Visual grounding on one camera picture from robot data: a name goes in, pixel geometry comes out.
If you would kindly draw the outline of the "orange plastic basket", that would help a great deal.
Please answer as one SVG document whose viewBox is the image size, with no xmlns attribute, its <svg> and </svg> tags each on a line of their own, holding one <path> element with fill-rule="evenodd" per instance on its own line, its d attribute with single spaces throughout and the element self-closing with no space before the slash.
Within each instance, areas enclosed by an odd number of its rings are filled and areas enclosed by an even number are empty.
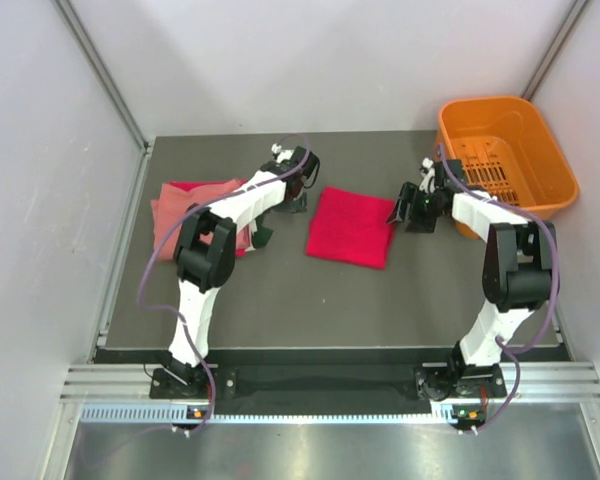
<svg viewBox="0 0 600 480">
<path fill-rule="evenodd" d="M 437 148 L 462 162 L 471 186 L 549 220 L 579 185 L 539 110 L 515 96 L 454 100 L 439 110 Z"/>
</svg>

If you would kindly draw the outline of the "dark green folded t shirt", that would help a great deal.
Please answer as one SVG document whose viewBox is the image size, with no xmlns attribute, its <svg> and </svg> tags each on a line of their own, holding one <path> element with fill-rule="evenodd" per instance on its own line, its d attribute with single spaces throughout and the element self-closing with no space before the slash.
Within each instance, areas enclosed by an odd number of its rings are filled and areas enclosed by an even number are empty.
<svg viewBox="0 0 600 480">
<path fill-rule="evenodd" d="M 273 235 L 273 230 L 264 225 L 265 218 L 266 215 L 262 214 L 255 219 L 258 226 L 255 250 L 265 248 Z"/>
</svg>

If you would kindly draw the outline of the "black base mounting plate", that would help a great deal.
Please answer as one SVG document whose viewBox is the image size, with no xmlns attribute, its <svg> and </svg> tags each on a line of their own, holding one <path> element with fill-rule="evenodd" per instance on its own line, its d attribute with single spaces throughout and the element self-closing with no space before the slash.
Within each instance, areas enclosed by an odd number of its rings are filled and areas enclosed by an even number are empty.
<svg viewBox="0 0 600 480">
<path fill-rule="evenodd" d="M 202 367 L 164 361 L 153 399 L 216 395 L 226 414 L 411 412 L 428 401 L 505 397 L 499 365 L 464 365 L 450 348 L 214 349 Z"/>
</svg>

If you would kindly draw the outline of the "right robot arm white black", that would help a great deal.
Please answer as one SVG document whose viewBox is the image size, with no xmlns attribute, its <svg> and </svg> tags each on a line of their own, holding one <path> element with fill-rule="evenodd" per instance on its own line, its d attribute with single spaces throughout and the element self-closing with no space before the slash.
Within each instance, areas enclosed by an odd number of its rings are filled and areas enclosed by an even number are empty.
<svg viewBox="0 0 600 480">
<path fill-rule="evenodd" d="M 420 396 L 448 398 L 502 396 L 499 363 L 520 325 L 554 300 L 555 229 L 505 205 L 480 187 L 468 185 L 457 159 L 421 162 L 419 183 L 402 185 L 388 224 L 412 233 L 431 233 L 448 216 L 485 242 L 481 282 L 485 301 L 469 332 L 451 350 L 443 367 L 419 367 Z"/>
</svg>

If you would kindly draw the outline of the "white striped folded t shirt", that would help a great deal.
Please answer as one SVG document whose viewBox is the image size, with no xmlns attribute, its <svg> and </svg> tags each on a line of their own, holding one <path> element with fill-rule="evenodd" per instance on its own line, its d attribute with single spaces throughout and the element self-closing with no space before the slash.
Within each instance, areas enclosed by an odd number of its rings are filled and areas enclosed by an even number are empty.
<svg viewBox="0 0 600 480">
<path fill-rule="evenodd" d="M 257 222 L 255 220 L 248 224 L 249 231 L 249 246 L 246 248 L 247 251 L 254 251 L 256 249 L 256 235 L 258 231 Z"/>
</svg>

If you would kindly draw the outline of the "crimson red t shirt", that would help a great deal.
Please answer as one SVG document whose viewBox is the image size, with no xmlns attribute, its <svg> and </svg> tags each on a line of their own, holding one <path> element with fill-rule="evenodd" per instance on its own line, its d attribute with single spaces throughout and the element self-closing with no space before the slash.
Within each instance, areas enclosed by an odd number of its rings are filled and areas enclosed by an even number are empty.
<svg viewBox="0 0 600 480">
<path fill-rule="evenodd" d="M 392 209 L 393 202 L 386 198 L 325 187 L 309 223 L 306 254 L 385 269 L 394 235 L 386 222 Z"/>
</svg>

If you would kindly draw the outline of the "salmon pink folded t shirt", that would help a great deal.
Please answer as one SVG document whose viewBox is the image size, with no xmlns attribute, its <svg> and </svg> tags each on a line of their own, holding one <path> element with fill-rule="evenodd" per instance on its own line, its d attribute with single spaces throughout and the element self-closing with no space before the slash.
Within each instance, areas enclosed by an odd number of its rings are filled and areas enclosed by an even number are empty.
<svg viewBox="0 0 600 480">
<path fill-rule="evenodd" d="M 193 204 L 202 204 L 230 193 L 246 180 L 231 179 L 224 182 L 167 182 L 161 186 L 158 199 L 151 200 L 154 242 L 153 248 L 160 245 L 166 233 L 176 220 L 180 219 Z M 175 230 L 160 250 L 158 261 L 171 261 L 179 237 L 180 227 Z M 246 254 L 252 247 L 251 232 L 245 227 L 237 234 L 236 256 Z"/>
</svg>

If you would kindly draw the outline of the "aluminium frame rail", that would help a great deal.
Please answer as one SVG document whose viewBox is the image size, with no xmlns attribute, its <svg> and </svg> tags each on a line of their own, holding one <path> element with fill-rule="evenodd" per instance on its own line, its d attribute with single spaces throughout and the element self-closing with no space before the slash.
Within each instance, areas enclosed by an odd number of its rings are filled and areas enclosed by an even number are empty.
<svg viewBox="0 0 600 480">
<path fill-rule="evenodd" d="M 411 399 L 420 382 L 406 365 L 265 365 L 229 366 L 216 371 L 220 398 L 255 392 L 390 393 Z M 583 362 L 524 362 L 519 369 L 501 365 L 487 398 L 500 402 L 508 394 L 523 403 L 600 401 L 600 381 L 594 367 Z M 77 365 L 69 368 L 60 398 L 64 401 L 135 402 L 141 400 L 202 402 L 208 398 L 201 380 L 187 386 L 174 375 L 141 365 Z"/>
</svg>

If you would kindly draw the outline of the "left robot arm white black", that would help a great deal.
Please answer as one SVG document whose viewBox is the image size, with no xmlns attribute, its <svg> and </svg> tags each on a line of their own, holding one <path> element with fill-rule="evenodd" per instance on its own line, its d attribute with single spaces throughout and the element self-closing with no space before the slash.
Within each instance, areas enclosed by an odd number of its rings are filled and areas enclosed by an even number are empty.
<svg viewBox="0 0 600 480">
<path fill-rule="evenodd" d="M 208 336 L 214 305 L 233 274 L 237 253 L 257 246 L 257 222 L 275 209 L 299 211 L 306 189 L 320 169 L 319 158 L 306 146 L 286 149 L 275 143 L 272 157 L 248 180 L 203 187 L 183 213 L 159 235 L 137 293 L 147 311 L 167 312 L 175 330 L 160 368 L 152 376 L 153 399 L 214 399 L 216 385 Z M 178 302 L 149 304 L 146 286 L 155 263 L 169 256 L 176 266 Z"/>
</svg>

